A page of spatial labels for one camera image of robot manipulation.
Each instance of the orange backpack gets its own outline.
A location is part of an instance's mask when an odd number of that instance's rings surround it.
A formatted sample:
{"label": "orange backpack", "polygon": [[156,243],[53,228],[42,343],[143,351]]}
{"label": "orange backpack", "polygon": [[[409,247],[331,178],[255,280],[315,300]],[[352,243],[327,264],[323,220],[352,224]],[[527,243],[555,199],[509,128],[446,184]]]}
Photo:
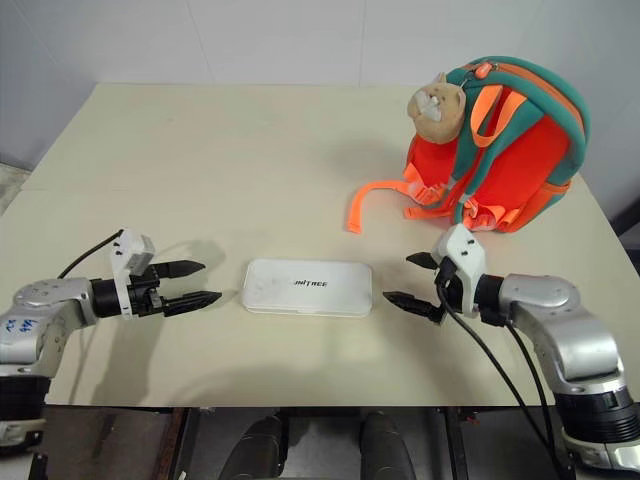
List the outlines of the orange backpack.
{"label": "orange backpack", "polygon": [[378,188],[420,205],[406,208],[407,218],[450,217],[471,230],[501,232],[522,228],[567,192],[584,161],[590,128],[587,107],[569,84],[512,57],[474,60],[450,72],[447,82],[466,95],[460,134],[445,144],[415,135],[404,181],[360,189],[349,231],[360,233],[362,201]]}

